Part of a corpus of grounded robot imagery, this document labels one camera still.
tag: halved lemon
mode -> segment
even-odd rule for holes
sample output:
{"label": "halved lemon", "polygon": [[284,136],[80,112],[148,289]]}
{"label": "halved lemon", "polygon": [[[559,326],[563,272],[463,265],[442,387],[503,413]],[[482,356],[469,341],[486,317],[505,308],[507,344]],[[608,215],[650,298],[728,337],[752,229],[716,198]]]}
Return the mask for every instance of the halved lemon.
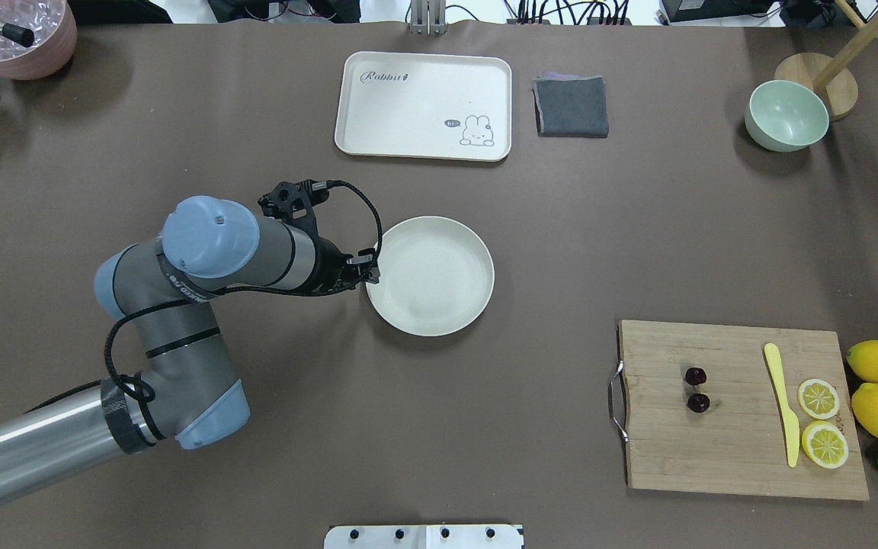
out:
{"label": "halved lemon", "polygon": [[822,379],[808,379],[798,386],[798,406],[816,419],[829,419],[839,413],[839,393]]}
{"label": "halved lemon", "polygon": [[825,469],[838,469],[849,458],[849,444],[839,427],[822,420],[812,421],[802,431],[802,449]]}

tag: brown table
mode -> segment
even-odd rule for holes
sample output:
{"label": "brown table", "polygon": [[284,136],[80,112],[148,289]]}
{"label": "brown table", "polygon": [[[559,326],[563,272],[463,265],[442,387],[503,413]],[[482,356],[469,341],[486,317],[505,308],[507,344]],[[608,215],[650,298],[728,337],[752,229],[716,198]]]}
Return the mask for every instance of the brown table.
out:
{"label": "brown table", "polygon": [[[252,205],[278,181],[346,178],[383,222],[471,226],[497,265],[472,326],[425,339],[364,292],[216,305],[253,409],[201,451],[173,441],[0,507],[2,547],[321,547],[329,525],[519,522],[528,547],[878,547],[866,503],[628,490],[605,386],[619,319],[878,338],[878,44],[860,103],[811,149],[742,129],[754,86],[845,30],[401,24],[83,29],[63,77],[0,80],[0,422],[104,375],[91,278],[175,203]],[[514,135],[495,164],[350,157],[332,142],[359,50],[500,56]],[[539,72],[602,74],[612,133],[546,139]],[[372,243],[360,202],[323,236]],[[143,366],[119,341],[125,371]],[[874,445],[867,435],[865,448]]]}

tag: gray cloth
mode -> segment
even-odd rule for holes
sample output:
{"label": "gray cloth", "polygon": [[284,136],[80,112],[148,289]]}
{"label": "gray cloth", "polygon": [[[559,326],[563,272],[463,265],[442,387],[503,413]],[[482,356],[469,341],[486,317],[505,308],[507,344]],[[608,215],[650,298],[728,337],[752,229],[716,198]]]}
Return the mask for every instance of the gray cloth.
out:
{"label": "gray cloth", "polygon": [[551,74],[534,79],[537,132],[543,136],[609,136],[605,80]]}

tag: cutting board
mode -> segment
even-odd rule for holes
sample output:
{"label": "cutting board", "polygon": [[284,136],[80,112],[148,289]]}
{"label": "cutting board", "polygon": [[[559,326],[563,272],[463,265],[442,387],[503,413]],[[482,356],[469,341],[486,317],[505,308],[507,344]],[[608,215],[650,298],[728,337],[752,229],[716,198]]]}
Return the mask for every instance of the cutting board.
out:
{"label": "cutting board", "polygon": [[[869,499],[835,332],[623,320],[619,337],[632,489]],[[816,377],[839,392],[839,414],[829,420],[849,444],[839,469],[823,469],[804,451],[788,467],[764,361],[769,342],[780,349],[788,403],[802,429],[812,418],[798,404],[798,385]],[[693,389],[683,373],[692,366],[707,373],[705,413],[686,407]]]}

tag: ice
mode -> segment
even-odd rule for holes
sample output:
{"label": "ice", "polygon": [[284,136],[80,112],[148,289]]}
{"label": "ice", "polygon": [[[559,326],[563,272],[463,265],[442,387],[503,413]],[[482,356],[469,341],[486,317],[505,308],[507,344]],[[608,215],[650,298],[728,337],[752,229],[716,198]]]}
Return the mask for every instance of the ice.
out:
{"label": "ice", "polygon": [[42,44],[43,40],[56,32],[62,18],[63,3],[53,1],[0,0],[0,20],[31,28],[35,41],[31,48],[0,36],[0,60],[11,59]]}

